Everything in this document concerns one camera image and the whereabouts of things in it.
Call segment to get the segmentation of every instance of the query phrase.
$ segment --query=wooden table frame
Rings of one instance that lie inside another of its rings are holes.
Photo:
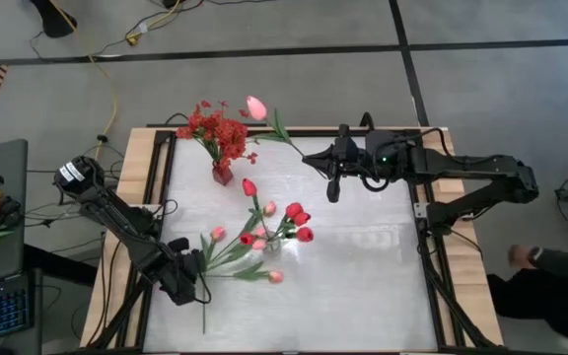
[[[413,130],[415,132],[427,128],[429,127],[377,127],[377,129]],[[453,153],[450,134],[446,128],[442,129],[447,147]],[[175,130],[176,126],[162,126],[134,128],[131,131],[117,188],[117,194],[127,203],[158,204],[164,200],[172,170],[176,142]],[[262,125],[253,125],[249,128],[249,135],[270,130]],[[291,136],[336,136],[337,127],[289,127],[288,131]],[[365,127],[351,127],[353,136],[363,136],[367,131]],[[422,137],[421,144],[425,148],[443,151],[438,134]],[[448,202],[464,194],[463,183],[460,179],[439,179],[428,185],[411,185],[410,192],[413,202],[433,200]],[[454,230],[477,242],[471,222],[457,221]],[[470,319],[489,340],[502,344],[501,332],[479,252],[464,241],[452,236],[447,236],[445,239],[442,237],[429,238],[427,245],[422,246],[422,254],[428,256],[427,248],[437,248],[437,256],[433,263]],[[100,323],[105,299],[102,272],[105,273],[105,280],[110,279],[111,294],[106,305],[108,320],[112,319],[125,295],[137,280],[126,249],[120,247],[118,239],[111,233],[106,236],[103,253],[104,267],[100,266],[98,270],[99,276],[92,294],[81,346],[87,345],[92,337],[96,339],[98,335],[94,333]],[[427,291],[438,348],[445,345],[466,345],[464,334],[457,320],[451,315],[446,303],[441,300],[440,295],[436,293],[428,280]],[[135,304],[130,318],[122,325],[110,347],[143,347],[151,294],[152,287]]]

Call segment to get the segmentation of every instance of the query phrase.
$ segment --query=gray floor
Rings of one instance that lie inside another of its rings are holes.
[[[122,0],[120,6],[113,0],[59,3],[78,19],[93,50],[120,39],[137,19],[158,9],[146,0]],[[399,5],[411,43],[568,38],[564,1],[400,0]],[[35,57],[28,39],[39,29],[32,5],[0,1],[0,59]],[[106,54],[396,43],[387,1],[280,0],[224,7],[205,3],[145,35],[137,47],[121,44]],[[45,57],[85,53],[73,36],[42,36],[36,47]],[[505,255],[511,244],[568,250],[568,225],[552,192],[568,176],[568,47],[425,51],[414,52],[413,60],[430,123],[451,128],[458,153],[511,154],[535,169],[541,189],[537,201],[497,206],[476,223],[486,269],[511,275]],[[290,124],[356,124],[365,110],[377,124],[417,124],[397,52],[107,63],[104,68],[119,96],[119,117],[109,137],[121,151],[132,127],[163,122],[203,99],[240,107],[246,95],[279,107]],[[109,115],[108,85],[93,66],[13,66],[0,92],[0,142],[26,138],[31,169],[54,169],[93,146]],[[107,167],[117,159],[106,151],[102,163]],[[29,207],[54,201],[50,181],[50,175],[29,177]],[[100,231],[74,219],[51,229],[33,228],[27,236],[30,244],[54,250],[95,239]],[[83,259],[98,254],[98,246],[63,254]],[[90,290],[68,292],[84,301]],[[62,299],[50,310],[57,316],[46,322],[46,353],[75,344],[69,321],[79,305]],[[84,312],[78,316],[81,324]],[[513,348],[564,351],[543,322],[500,322]]]

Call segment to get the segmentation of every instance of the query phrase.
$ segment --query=wristwatch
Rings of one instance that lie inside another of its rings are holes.
[[[538,258],[542,255],[542,248],[541,247],[533,247],[528,254],[528,261],[531,265],[536,266],[536,262]]]

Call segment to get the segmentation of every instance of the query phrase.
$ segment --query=hand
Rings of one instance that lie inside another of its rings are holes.
[[[535,269],[530,263],[530,251],[532,247],[513,245],[508,250],[508,262],[510,266],[526,269]]]

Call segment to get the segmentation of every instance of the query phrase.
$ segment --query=yellow cable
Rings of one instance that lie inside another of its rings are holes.
[[[80,35],[78,34],[78,30],[76,29],[74,24],[72,24],[71,21],[69,21],[69,18],[67,17],[67,15],[65,15],[65,13],[60,9],[60,7],[58,5],[56,5],[54,0],[49,0],[49,2],[54,6],[54,8],[56,8],[56,10],[60,14],[60,16],[62,16],[63,19],[65,19],[65,21],[67,22],[67,25],[69,25],[69,27],[74,31],[74,34],[78,37],[78,39],[80,39]],[[115,91],[115,85],[113,84],[113,81],[110,78],[108,72],[102,66],[100,66],[100,64],[98,64],[96,62],[96,60],[94,59],[94,57],[90,54],[92,51],[89,50],[89,46],[87,46],[86,49],[87,49],[87,57],[89,57],[89,61],[91,61],[92,63],[94,63],[94,65],[96,65],[96,67],[98,67],[98,69],[103,73],[103,75],[105,75],[106,79],[108,80],[108,84],[110,85],[110,93],[111,93],[111,96],[112,96],[113,108],[112,108],[112,113],[110,115],[110,120],[108,121],[108,124],[106,125],[105,131],[103,133],[103,135],[107,135],[108,130],[113,125],[113,122],[115,121],[115,118],[117,117],[117,93]],[[100,155],[100,149],[102,148],[102,146],[103,146],[103,142],[98,141],[98,148],[96,148],[96,156],[95,156],[96,160],[98,159],[98,156]]]
[[[148,26],[147,26],[147,28],[149,29],[148,31],[152,30],[152,29],[153,29],[153,26],[159,24],[161,21],[167,19],[168,16],[172,15],[172,14],[175,12],[175,10],[178,8],[179,3],[180,3],[180,0],[177,0],[176,3],[175,3],[175,5],[173,6],[173,8],[172,8],[166,15],[160,17],[159,19],[153,21],[150,25],[148,25]],[[133,38],[135,38],[135,37],[142,36],[142,35],[143,35],[142,33],[127,35],[127,36],[126,36],[126,39],[133,39]]]

